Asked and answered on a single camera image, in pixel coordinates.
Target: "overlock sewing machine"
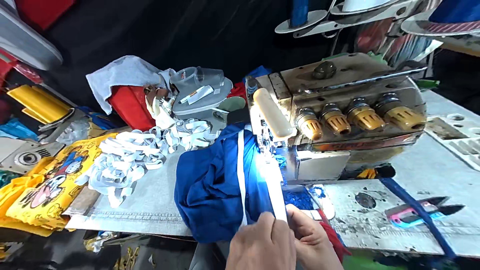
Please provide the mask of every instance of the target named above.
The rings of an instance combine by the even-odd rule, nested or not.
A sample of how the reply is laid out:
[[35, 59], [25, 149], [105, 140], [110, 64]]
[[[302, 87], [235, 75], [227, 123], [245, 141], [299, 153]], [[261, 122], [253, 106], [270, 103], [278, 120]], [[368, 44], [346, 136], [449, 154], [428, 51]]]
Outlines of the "overlock sewing machine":
[[289, 184], [338, 180], [373, 168], [414, 144], [426, 106], [408, 75], [426, 67], [408, 61], [393, 69], [363, 53], [343, 55], [249, 78], [252, 131], [261, 151], [286, 158]]

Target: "hand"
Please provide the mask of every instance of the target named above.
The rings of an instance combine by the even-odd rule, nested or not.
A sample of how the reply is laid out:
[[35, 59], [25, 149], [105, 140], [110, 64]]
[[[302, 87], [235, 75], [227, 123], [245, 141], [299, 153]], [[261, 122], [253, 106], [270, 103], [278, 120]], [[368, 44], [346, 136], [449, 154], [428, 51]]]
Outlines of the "hand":
[[297, 258], [305, 270], [343, 270], [323, 227], [294, 205], [289, 204], [287, 214], [290, 228], [295, 233]]
[[294, 270], [297, 261], [293, 231], [272, 213], [241, 227], [230, 242], [226, 270]]

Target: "clear plastic cup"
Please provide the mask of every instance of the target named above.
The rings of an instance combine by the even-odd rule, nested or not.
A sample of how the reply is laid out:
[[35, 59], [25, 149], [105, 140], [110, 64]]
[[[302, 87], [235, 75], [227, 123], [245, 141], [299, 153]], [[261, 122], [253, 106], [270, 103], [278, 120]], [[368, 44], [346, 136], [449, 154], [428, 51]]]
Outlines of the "clear plastic cup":
[[223, 82], [223, 70], [197, 67], [195, 81], [201, 86], [217, 86]]
[[180, 70], [170, 77], [171, 83], [173, 83], [177, 89], [182, 92], [193, 92], [201, 85], [197, 84], [197, 68], [189, 67]]

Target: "metal tabletop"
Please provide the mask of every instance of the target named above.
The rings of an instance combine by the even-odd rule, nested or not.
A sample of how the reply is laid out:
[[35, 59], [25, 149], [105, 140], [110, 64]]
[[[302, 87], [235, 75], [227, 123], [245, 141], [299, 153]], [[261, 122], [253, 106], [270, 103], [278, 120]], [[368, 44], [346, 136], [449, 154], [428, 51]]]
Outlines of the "metal tabletop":
[[[431, 91], [422, 93], [429, 115], [460, 113], [480, 123], [480, 116]], [[72, 215], [67, 228], [131, 233], [191, 235], [173, 200], [177, 161], [182, 151], [167, 156], [165, 165], [147, 172], [133, 194], [117, 209], [101, 196], [85, 215]], [[427, 134], [391, 161], [394, 179], [417, 199], [450, 196], [449, 204], [466, 207], [442, 221], [439, 230], [460, 256], [480, 257], [480, 172], [471, 169]], [[332, 226], [351, 248], [442, 254], [424, 225], [399, 229], [385, 218], [384, 210], [403, 202], [378, 180], [341, 181], [325, 185], [335, 206]], [[365, 209], [355, 201], [364, 192], [377, 206]]]
[[[459, 113], [480, 123], [480, 116], [431, 91], [422, 93], [429, 115]], [[391, 161], [394, 177], [414, 198], [450, 196], [448, 204], [466, 207], [441, 221], [434, 221], [453, 250], [461, 256], [480, 257], [480, 172], [473, 170], [432, 137], [423, 134], [416, 144]], [[394, 227], [386, 209], [404, 204], [378, 180], [341, 181], [325, 185], [335, 206], [331, 225], [348, 247], [443, 254], [425, 225]], [[372, 196], [377, 206], [360, 206], [355, 195]]]

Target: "white elastic band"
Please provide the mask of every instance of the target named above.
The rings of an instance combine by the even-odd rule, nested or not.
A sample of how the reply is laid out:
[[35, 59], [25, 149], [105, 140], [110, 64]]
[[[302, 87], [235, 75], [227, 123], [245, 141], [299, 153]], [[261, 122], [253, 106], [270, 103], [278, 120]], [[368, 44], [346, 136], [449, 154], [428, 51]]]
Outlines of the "white elastic band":
[[246, 188], [245, 188], [245, 173], [243, 172], [243, 129], [239, 132], [238, 138], [238, 156], [237, 156], [237, 178], [239, 179], [240, 187], [240, 196], [241, 196], [241, 205], [243, 207], [243, 217], [241, 221], [241, 226], [247, 225], [247, 212], [245, 209], [245, 197], [246, 197]]
[[163, 166], [166, 155], [173, 153], [178, 145], [186, 151], [210, 145], [210, 139], [219, 132], [210, 134], [206, 121], [178, 120], [166, 130], [153, 127], [149, 131], [122, 132], [115, 138], [100, 143], [102, 150], [94, 164], [75, 182], [108, 196], [112, 208], [118, 207], [132, 191], [132, 185], [146, 173]]

